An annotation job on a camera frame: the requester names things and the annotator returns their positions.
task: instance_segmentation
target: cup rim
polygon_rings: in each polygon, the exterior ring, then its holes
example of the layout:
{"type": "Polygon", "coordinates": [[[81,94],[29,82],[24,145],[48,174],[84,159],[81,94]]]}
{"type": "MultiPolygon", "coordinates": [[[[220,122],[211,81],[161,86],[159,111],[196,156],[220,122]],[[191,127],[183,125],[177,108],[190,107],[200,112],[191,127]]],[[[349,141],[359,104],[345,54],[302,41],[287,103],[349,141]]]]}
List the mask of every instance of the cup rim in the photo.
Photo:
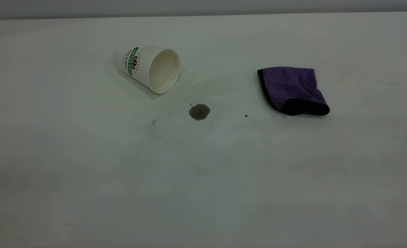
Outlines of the cup rim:
{"type": "Polygon", "coordinates": [[[179,55],[177,54],[177,52],[176,52],[175,50],[173,50],[173,49],[170,49],[170,48],[161,48],[161,49],[159,49],[158,52],[155,53],[155,55],[153,56],[153,59],[152,59],[151,62],[150,62],[150,66],[148,67],[148,71],[147,71],[148,86],[150,87],[150,89],[151,89],[154,93],[156,93],[156,94],[164,94],[165,92],[167,92],[167,91],[169,91],[171,88],[173,88],[173,86],[174,86],[175,83],[177,82],[177,78],[179,77],[179,72],[180,72],[180,58],[179,58],[179,55]],[[177,74],[176,74],[176,76],[175,76],[175,78],[174,78],[174,80],[173,80],[173,83],[171,84],[171,86],[170,86],[169,88],[164,89],[163,91],[159,91],[158,89],[154,89],[154,88],[151,86],[151,82],[150,82],[150,70],[151,70],[151,66],[153,65],[153,61],[155,60],[155,58],[159,55],[159,53],[161,53],[161,52],[163,52],[163,51],[166,51],[166,50],[172,51],[173,53],[175,53],[175,55],[176,55],[176,57],[177,57],[177,74]]]}

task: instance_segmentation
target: coffee stain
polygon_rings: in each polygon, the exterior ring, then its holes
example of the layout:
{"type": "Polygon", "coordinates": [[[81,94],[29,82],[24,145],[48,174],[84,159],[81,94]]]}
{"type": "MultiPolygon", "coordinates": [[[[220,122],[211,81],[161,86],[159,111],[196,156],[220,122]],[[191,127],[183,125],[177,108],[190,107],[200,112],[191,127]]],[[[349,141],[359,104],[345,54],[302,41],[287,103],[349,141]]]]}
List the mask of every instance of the coffee stain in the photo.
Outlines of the coffee stain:
{"type": "Polygon", "coordinates": [[[158,128],[156,126],[156,123],[158,122],[158,119],[153,119],[150,124],[147,124],[149,132],[155,132],[158,128]]]}
{"type": "Polygon", "coordinates": [[[196,121],[205,119],[210,114],[211,109],[205,104],[197,104],[189,110],[189,115],[196,121]]]}

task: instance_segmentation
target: coffee spill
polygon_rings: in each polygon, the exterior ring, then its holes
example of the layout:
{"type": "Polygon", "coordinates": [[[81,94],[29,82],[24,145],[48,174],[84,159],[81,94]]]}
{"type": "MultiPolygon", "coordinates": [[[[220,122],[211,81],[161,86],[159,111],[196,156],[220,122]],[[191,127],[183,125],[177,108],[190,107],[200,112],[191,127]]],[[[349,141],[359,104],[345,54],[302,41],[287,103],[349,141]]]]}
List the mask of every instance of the coffee spill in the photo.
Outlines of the coffee spill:
{"type": "Polygon", "coordinates": [[[211,110],[208,106],[199,103],[190,109],[189,114],[194,120],[200,121],[205,119],[210,112],[211,110]]]}

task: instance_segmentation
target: gray wall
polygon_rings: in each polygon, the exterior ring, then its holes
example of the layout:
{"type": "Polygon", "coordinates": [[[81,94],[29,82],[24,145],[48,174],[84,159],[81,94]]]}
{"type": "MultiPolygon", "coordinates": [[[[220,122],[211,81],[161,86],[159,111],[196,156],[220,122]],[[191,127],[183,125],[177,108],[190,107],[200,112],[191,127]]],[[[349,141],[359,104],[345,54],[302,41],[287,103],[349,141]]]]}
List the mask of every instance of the gray wall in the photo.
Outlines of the gray wall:
{"type": "Polygon", "coordinates": [[[0,19],[407,11],[407,0],[0,0],[0,19]]]}

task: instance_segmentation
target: purple cloth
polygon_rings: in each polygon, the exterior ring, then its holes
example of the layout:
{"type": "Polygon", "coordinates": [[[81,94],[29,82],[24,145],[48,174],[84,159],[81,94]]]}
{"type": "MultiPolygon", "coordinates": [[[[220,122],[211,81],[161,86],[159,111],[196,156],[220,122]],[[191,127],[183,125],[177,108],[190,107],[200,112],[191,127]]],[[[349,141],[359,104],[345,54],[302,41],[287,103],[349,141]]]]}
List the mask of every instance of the purple cloth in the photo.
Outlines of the purple cloth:
{"type": "Polygon", "coordinates": [[[329,113],[313,69],[273,67],[258,74],[266,99],[274,108],[290,115],[329,113]]]}

